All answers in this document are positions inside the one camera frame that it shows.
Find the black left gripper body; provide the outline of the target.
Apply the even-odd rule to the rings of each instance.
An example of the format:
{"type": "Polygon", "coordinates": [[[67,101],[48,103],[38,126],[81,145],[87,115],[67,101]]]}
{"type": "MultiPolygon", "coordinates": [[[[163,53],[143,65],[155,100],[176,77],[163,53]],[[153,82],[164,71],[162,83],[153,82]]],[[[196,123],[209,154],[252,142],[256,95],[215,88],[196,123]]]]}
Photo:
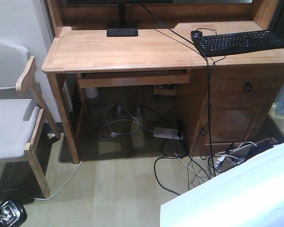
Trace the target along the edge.
{"type": "Polygon", "coordinates": [[[27,219],[24,206],[15,198],[0,203],[0,227],[19,227],[27,219]]]}

